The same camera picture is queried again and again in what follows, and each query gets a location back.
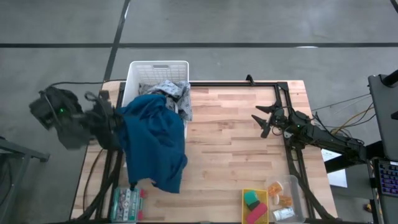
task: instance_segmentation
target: green block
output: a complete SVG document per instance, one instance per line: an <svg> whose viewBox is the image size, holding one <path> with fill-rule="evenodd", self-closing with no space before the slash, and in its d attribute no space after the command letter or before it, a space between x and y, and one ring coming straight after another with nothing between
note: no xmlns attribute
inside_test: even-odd
<svg viewBox="0 0 398 224"><path fill-rule="evenodd" d="M248 206L259 200L256 192L253 190L244 193L243 198L244 198L244 202Z"/></svg>

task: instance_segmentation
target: concrete floor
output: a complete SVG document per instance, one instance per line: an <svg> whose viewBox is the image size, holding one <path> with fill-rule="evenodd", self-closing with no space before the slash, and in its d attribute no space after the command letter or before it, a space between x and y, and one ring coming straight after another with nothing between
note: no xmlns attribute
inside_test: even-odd
<svg viewBox="0 0 398 224"><path fill-rule="evenodd" d="M1 43L112 43L124 0L0 0ZM398 14L388 0L132 0L121 42L396 42ZM65 221L84 150L67 151L55 131L30 115L28 104L53 82L98 82L111 49L0 49L0 135L51 153L33 161L11 223ZM134 60L187 60L191 80L304 80L312 108L368 93L367 77L397 69L398 48L119 49L111 78L126 78ZM99 85L63 86L83 99ZM370 98L319 111L339 125ZM369 144L380 139L376 119L350 129ZM335 193L344 220L370 221L366 200Z"/></svg>

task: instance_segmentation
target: wooden table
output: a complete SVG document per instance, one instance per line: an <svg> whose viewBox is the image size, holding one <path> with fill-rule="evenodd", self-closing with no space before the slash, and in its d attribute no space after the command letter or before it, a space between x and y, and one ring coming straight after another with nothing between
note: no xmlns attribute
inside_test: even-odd
<svg viewBox="0 0 398 224"><path fill-rule="evenodd" d="M293 107L311 114L304 82L287 82ZM103 89L109 90L115 103L119 82L105 83ZM282 136L270 133L261 139L261 129L251 118L252 114L269 116L255 106L273 104L275 93L269 87L192 87L191 98L193 121L188 124L188 165L183 170L181 193L163 192L148 180L140 181L148 192L145 221L240 222L243 188L264 189L268 177L289 174ZM72 218L82 213L83 189L99 151L97 144L87 149ZM307 146L303 156L312 192L337 217L320 149ZM104 156L99 159L90 180L87 204L99 190L104 160ZM126 168L121 170L119 185L129 186Z"/></svg>

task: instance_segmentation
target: white paper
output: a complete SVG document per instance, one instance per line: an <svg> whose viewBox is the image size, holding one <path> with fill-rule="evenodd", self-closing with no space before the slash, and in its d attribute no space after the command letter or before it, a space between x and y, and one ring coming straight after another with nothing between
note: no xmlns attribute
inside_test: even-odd
<svg viewBox="0 0 398 224"><path fill-rule="evenodd" d="M323 161L326 162L330 159L334 159L338 156L341 156L341 154L338 154L336 152L332 152L326 149L322 149L322 158ZM346 178L346 170L338 170L336 172L331 172L328 174L328 179L329 179L329 184L338 186L338 187L347 187L347 178Z"/></svg>

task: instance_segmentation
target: pink sponge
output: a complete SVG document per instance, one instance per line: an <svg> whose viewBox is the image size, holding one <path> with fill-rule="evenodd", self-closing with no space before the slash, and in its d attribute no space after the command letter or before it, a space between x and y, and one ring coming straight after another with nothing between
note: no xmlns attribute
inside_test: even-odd
<svg viewBox="0 0 398 224"><path fill-rule="evenodd" d="M248 224L254 224L263 214L267 212L267 205L260 203L251 213L246 217Z"/></svg>

